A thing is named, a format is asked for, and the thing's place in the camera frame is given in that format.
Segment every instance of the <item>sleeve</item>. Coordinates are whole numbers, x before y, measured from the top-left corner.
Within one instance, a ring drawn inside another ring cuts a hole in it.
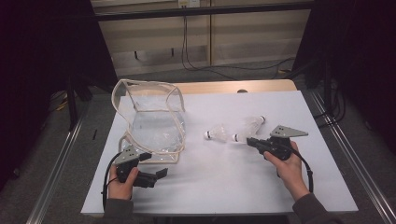
[[[134,202],[121,199],[107,199],[103,217],[94,224],[134,224]]]
[[[294,204],[293,211],[301,222],[305,224],[344,223],[339,216],[326,211],[323,205],[312,193],[299,199]]]

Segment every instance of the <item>clear plastic bag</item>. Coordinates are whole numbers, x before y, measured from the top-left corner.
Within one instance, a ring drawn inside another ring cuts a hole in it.
[[[177,162],[185,146],[185,109],[177,86],[121,79],[111,100],[128,123],[119,151],[130,144],[152,154],[146,162]]]

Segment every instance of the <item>table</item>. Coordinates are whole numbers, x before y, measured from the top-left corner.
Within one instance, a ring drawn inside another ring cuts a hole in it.
[[[139,165],[139,169],[144,172],[154,173],[163,167],[168,167],[169,172],[166,178],[157,182],[154,189],[134,188],[136,214],[214,216],[291,212],[293,200],[290,194],[276,177],[273,165],[265,162],[255,148],[236,143],[206,141],[203,138],[203,132],[216,122],[223,122],[227,130],[237,132],[243,118],[254,114],[251,111],[258,113],[256,115],[265,113],[264,116],[267,117],[259,131],[262,136],[268,137],[268,133],[279,123],[309,132],[307,137],[292,139],[297,142],[314,171],[317,197],[329,211],[358,210],[303,96],[295,89],[292,81],[177,85],[184,94],[187,111],[186,149],[181,152],[177,164]],[[248,93],[234,94],[241,89]],[[122,123],[123,120],[116,115],[81,210],[85,215],[103,214],[100,197],[103,177],[109,160],[117,152],[115,146],[125,130]]]

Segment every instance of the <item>gray carpet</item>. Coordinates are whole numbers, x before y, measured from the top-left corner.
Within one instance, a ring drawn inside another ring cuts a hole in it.
[[[262,67],[274,63],[276,62],[238,65]],[[284,63],[281,68],[287,69],[291,65],[292,62]],[[217,68],[216,71],[238,80],[268,79],[276,74],[276,68],[261,71]],[[167,82],[230,80],[208,71],[187,72],[184,70],[142,76],[133,75],[127,78]],[[304,77],[298,77],[295,83],[298,89],[303,91],[312,114],[319,114],[311,97],[311,91],[304,86]],[[89,104],[88,114],[83,120],[78,138],[69,154],[68,163],[64,167],[43,223],[92,223],[94,221],[92,217],[82,215],[80,209],[102,154],[115,111],[108,94],[103,94],[95,88],[92,88],[92,91],[94,96],[89,103],[78,101],[78,107],[82,104]],[[354,105],[348,102],[346,117],[340,122],[340,126],[372,178],[392,206],[396,207],[396,188],[393,187],[393,180],[396,179],[395,155],[388,150],[381,136],[366,128],[364,121]],[[35,148],[31,150],[21,167],[21,177],[9,180],[0,192],[0,223],[26,223],[68,135],[68,125],[67,107],[49,115]],[[342,214],[341,218],[346,223],[384,223],[330,129],[322,128],[321,132],[360,210],[357,213]],[[289,214],[288,218],[290,223],[298,223],[294,214]],[[137,222],[153,223],[150,217],[138,217]]]

